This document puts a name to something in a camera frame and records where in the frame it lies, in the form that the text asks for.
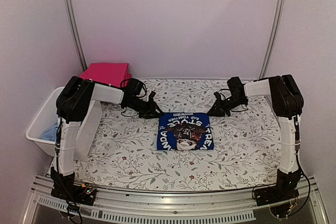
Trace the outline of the blue t-shirt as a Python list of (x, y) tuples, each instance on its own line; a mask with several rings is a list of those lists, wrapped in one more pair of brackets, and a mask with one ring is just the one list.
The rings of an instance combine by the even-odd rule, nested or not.
[(214, 140), (206, 113), (165, 113), (159, 118), (159, 151), (209, 151)]

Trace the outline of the light blue garment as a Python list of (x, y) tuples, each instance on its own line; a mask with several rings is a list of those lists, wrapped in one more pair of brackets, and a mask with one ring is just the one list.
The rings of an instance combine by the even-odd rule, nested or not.
[(57, 131), (58, 131), (58, 124), (55, 123), (42, 132), (40, 139), (45, 140), (45, 141), (55, 142), (57, 138)]

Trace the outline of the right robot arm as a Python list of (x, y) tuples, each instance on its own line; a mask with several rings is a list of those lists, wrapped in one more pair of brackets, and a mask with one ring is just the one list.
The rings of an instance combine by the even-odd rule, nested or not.
[(276, 201), (284, 200), (295, 189), (300, 180), (299, 149), (301, 144), (300, 121), (304, 104), (303, 96), (290, 74), (274, 76), (243, 84), (239, 77), (227, 81), (230, 97), (222, 99), (215, 92), (214, 104), (209, 116), (230, 116), (231, 110), (247, 105), (251, 97), (269, 96), (275, 116), (278, 118), (281, 133), (281, 160), (277, 170), (276, 185), (271, 196)]

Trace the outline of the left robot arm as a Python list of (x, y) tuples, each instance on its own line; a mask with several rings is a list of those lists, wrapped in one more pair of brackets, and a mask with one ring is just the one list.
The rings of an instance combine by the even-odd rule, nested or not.
[(131, 78), (121, 83), (127, 85), (115, 87), (73, 76), (56, 100), (56, 113), (60, 121), (55, 142), (55, 165), (50, 174), (54, 187), (67, 200), (73, 200), (78, 195), (78, 188), (74, 185), (75, 144), (91, 101), (108, 102), (118, 104), (122, 108), (131, 108), (144, 119), (159, 118), (163, 115), (163, 111), (154, 101), (154, 91), (149, 94), (146, 101), (140, 96), (141, 90), (144, 89), (143, 82)]

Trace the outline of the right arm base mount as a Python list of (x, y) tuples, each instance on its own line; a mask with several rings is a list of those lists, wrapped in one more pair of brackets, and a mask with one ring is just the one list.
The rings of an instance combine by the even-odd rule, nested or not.
[(275, 184), (257, 184), (253, 187), (251, 196), (257, 206), (265, 206), (289, 199), (296, 199), (299, 196), (299, 192), (297, 188), (283, 190), (279, 189)]

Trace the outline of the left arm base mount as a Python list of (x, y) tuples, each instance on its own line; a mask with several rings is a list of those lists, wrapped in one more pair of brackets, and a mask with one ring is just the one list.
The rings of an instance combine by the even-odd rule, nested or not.
[(53, 197), (88, 206), (93, 206), (96, 194), (96, 186), (88, 183), (82, 185), (54, 183), (51, 191)]

